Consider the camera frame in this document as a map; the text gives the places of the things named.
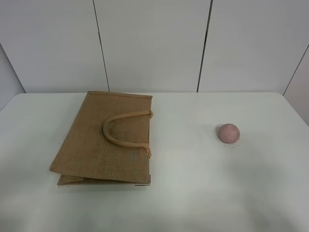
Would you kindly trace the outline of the brown linen tote bag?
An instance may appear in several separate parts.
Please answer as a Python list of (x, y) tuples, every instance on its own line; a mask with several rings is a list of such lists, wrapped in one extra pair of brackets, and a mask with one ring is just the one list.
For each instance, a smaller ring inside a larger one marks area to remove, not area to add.
[(90, 91), (49, 170), (58, 185), (148, 186), (152, 97)]

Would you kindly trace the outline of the pink peach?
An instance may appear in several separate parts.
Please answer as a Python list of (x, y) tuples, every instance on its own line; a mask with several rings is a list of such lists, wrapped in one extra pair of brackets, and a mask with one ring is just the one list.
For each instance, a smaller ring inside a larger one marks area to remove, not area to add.
[(240, 131), (234, 124), (223, 124), (218, 129), (217, 136), (225, 144), (234, 144), (240, 138)]

